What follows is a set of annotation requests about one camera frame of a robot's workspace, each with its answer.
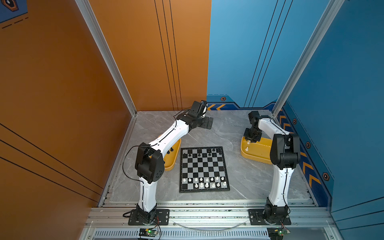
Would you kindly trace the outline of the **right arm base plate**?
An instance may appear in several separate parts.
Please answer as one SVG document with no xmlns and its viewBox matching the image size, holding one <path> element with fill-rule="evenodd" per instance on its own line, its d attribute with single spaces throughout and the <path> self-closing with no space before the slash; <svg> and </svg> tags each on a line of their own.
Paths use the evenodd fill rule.
<svg viewBox="0 0 384 240">
<path fill-rule="evenodd" d="M 249 209 L 249 220 L 252 226 L 277 226 L 285 225 L 290 226 L 292 224 L 289 209 L 278 210 L 276 213 L 266 213 L 265 209 Z"/>
</svg>

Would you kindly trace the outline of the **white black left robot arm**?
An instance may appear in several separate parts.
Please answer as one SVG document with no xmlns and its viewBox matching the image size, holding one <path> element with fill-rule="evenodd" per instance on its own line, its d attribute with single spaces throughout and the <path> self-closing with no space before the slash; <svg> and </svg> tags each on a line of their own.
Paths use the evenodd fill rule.
<svg viewBox="0 0 384 240">
<path fill-rule="evenodd" d="M 157 181 L 165 171 L 164 157 L 173 145 L 191 130 L 200 127 L 211 129 L 213 118 L 206 117 L 208 103 L 195 101 L 181 112 L 173 124 L 158 138 L 149 144 L 138 147 L 135 169 L 141 185 L 140 198 L 136 206 L 138 217 L 145 224 L 151 224 L 156 217 Z"/>
</svg>

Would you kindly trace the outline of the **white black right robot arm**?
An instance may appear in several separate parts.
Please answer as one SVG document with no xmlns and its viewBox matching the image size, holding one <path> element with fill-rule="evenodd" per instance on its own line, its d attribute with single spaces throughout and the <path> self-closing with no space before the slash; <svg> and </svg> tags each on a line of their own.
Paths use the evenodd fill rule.
<svg viewBox="0 0 384 240">
<path fill-rule="evenodd" d="M 281 128 L 274 119 L 260 115 L 258 111 L 248 114 L 251 124 L 246 128 L 241 141 L 241 155 L 250 160 L 273 165 L 272 189 L 265 208 L 255 219 L 267 225 L 283 224 L 288 220 L 288 191 L 292 174 L 300 162 L 300 138 Z"/>
</svg>

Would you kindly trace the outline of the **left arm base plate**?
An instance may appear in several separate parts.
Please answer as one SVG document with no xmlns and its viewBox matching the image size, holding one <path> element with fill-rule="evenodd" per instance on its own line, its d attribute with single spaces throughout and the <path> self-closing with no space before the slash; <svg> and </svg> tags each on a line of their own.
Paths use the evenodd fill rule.
<svg viewBox="0 0 384 240">
<path fill-rule="evenodd" d="M 131 212 L 128 225 L 129 226 L 152 226 L 159 224 L 160 226 L 167 226 L 170 219 L 169 209 L 153 209 L 147 213 L 141 209 L 135 209 Z"/>
</svg>

